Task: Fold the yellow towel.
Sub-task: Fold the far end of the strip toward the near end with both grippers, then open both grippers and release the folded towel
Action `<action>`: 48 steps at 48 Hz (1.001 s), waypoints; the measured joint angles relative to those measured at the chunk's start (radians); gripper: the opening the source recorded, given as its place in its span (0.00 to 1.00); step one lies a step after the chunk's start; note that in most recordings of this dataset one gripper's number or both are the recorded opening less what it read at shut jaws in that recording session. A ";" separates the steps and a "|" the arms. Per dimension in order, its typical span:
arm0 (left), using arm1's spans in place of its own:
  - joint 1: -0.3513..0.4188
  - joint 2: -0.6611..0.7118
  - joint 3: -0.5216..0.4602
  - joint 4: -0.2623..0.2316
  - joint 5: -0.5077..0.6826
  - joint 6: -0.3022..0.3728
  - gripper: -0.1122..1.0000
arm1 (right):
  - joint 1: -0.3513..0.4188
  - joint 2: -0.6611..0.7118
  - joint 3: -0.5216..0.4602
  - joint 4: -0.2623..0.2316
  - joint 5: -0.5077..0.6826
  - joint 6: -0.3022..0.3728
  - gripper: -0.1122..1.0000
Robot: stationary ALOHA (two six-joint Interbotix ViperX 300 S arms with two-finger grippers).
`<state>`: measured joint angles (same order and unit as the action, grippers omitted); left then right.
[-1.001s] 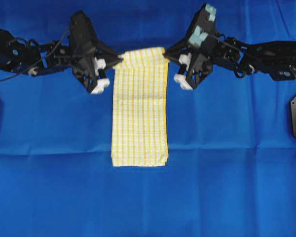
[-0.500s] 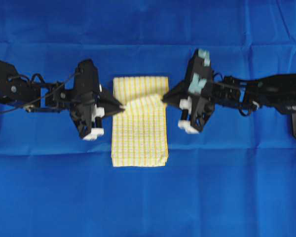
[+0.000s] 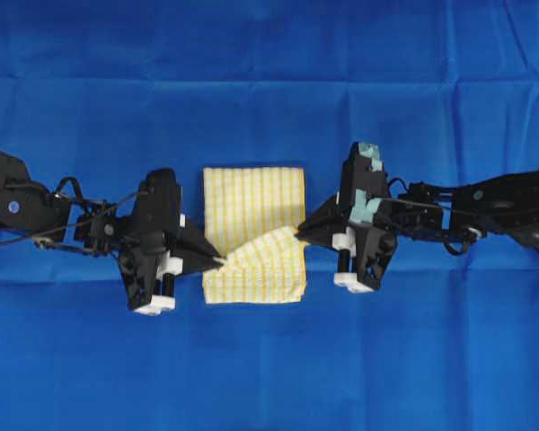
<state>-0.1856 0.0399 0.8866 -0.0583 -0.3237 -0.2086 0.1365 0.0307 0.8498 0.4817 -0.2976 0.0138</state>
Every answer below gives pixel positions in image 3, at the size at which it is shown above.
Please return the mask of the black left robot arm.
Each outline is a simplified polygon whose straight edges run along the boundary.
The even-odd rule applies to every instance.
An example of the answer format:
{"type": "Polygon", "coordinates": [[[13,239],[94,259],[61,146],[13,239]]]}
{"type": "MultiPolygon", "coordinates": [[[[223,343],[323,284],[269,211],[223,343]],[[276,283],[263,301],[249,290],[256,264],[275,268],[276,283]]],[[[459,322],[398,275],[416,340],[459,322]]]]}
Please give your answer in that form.
{"type": "Polygon", "coordinates": [[[130,194],[131,214],[118,204],[84,198],[65,177],[48,190],[31,179],[24,161],[0,151],[0,230],[44,250],[111,255],[118,263],[132,312],[157,316],[174,310],[177,277],[221,268],[223,259],[181,211],[174,170],[149,172],[130,194]]]}

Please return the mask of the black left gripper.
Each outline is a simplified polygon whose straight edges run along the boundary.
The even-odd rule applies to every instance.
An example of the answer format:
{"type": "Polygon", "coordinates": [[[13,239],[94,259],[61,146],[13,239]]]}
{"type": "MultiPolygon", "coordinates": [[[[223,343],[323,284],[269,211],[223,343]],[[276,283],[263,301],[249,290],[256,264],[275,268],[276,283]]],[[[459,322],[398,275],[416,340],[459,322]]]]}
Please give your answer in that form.
{"type": "Polygon", "coordinates": [[[164,227],[148,232],[134,216],[119,220],[118,267],[127,306],[138,314],[162,314],[175,309],[174,279],[180,274],[203,273],[223,266],[219,252],[199,225],[176,215],[164,227]],[[203,256],[176,257],[177,236],[183,247],[203,256]]]}

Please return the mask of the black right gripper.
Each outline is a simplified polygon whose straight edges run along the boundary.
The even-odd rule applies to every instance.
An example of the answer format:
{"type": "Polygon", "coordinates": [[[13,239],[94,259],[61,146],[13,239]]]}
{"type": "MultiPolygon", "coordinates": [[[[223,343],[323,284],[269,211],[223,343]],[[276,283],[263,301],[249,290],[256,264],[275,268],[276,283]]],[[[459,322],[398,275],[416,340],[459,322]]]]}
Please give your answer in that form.
{"type": "Polygon", "coordinates": [[[339,253],[338,269],[333,276],[336,286],[345,287],[351,293],[378,290],[397,249],[396,234],[373,225],[348,226],[344,233],[338,228],[318,228],[339,220],[336,193],[298,226],[298,240],[339,253]]]}

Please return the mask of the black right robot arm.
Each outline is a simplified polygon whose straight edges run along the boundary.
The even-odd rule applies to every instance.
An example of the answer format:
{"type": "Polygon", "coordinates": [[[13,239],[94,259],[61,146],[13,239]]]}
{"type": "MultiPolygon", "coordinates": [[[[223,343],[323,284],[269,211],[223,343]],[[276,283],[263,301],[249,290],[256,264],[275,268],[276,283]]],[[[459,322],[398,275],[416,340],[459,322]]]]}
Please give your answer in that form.
{"type": "Polygon", "coordinates": [[[412,183],[396,198],[391,184],[385,172],[345,174],[340,191],[298,226],[297,239],[337,251],[335,285],[378,290],[401,236],[460,256],[494,233],[539,253],[539,172],[455,188],[412,183]]]}

